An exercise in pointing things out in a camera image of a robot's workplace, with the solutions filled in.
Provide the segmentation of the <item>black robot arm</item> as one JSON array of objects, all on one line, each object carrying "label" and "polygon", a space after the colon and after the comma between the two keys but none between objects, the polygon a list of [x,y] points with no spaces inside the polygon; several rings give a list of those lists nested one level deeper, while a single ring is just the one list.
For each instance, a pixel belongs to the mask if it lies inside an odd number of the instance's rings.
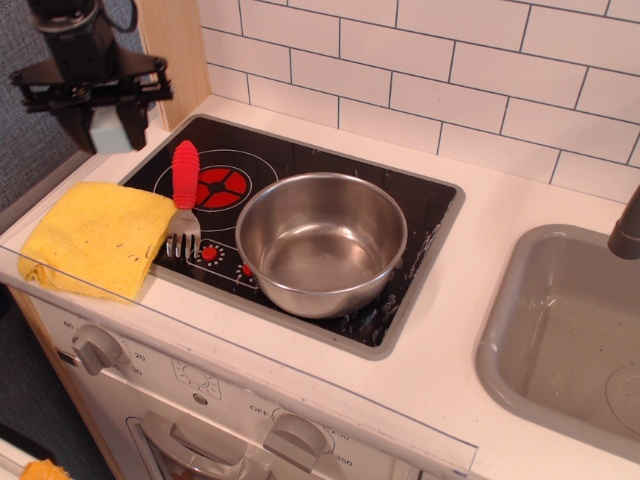
[{"label": "black robot arm", "polygon": [[31,21],[50,58],[13,72],[29,113],[48,112],[88,153],[146,145],[150,104],[173,96],[161,57],[121,47],[100,1],[32,1]]}]

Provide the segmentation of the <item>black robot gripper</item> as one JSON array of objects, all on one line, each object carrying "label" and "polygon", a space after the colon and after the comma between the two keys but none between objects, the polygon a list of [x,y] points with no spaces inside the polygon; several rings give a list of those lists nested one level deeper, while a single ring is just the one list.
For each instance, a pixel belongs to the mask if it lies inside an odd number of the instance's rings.
[{"label": "black robot gripper", "polygon": [[29,112],[57,111],[57,120],[84,152],[96,154],[89,108],[116,106],[129,144],[146,146],[147,105],[173,97],[167,62],[121,47],[107,17],[34,17],[50,58],[11,73]]}]

